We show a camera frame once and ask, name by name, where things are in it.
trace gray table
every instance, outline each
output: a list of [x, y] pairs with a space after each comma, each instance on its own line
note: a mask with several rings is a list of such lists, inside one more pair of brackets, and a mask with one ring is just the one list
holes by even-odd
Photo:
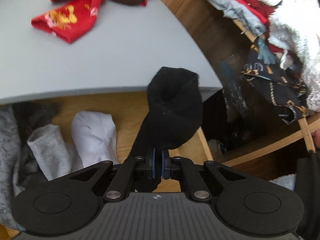
[[160, 0], [147, 7], [107, 1], [96, 24], [72, 44], [31, 27], [63, 3], [0, 0], [0, 104], [146, 90], [162, 66], [199, 74], [203, 99], [221, 83], [196, 43]]

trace screw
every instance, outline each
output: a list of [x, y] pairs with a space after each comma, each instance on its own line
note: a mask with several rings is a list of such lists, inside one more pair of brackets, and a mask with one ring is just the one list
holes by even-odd
[[116, 199], [121, 197], [121, 193], [116, 190], [111, 190], [106, 193], [106, 197], [110, 199]]
[[198, 190], [193, 194], [196, 198], [207, 198], [210, 196], [209, 192], [204, 190]]

